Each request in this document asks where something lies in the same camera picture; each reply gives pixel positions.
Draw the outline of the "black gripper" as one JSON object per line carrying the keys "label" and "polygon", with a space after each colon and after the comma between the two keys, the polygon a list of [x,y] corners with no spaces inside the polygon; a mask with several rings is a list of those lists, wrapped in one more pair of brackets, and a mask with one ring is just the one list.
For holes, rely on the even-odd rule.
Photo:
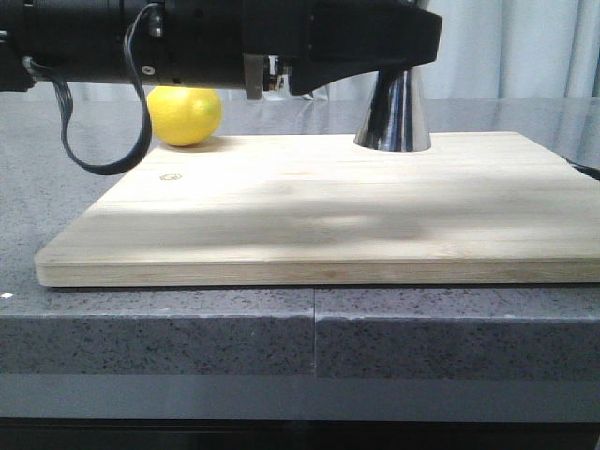
{"label": "black gripper", "polygon": [[259,99],[278,81],[270,60],[293,58],[291,1],[122,1],[119,22],[133,33],[124,81],[240,89]]}

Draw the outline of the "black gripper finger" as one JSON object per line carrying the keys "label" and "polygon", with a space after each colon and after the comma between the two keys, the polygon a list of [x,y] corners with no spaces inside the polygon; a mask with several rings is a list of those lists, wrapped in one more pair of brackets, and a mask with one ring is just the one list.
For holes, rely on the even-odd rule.
{"label": "black gripper finger", "polygon": [[443,18],[408,1],[245,1],[243,53],[277,56],[290,93],[436,60]]}

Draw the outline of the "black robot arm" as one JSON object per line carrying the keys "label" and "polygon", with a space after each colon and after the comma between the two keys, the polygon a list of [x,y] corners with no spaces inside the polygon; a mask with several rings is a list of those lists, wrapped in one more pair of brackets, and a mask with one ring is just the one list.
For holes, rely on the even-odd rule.
{"label": "black robot arm", "polygon": [[[22,61],[70,82],[126,83],[123,41],[141,1],[5,1],[1,86],[25,91]],[[258,99],[281,75],[294,95],[354,75],[436,59],[443,20],[408,1],[161,1],[133,54],[151,85],[242,89]]]}

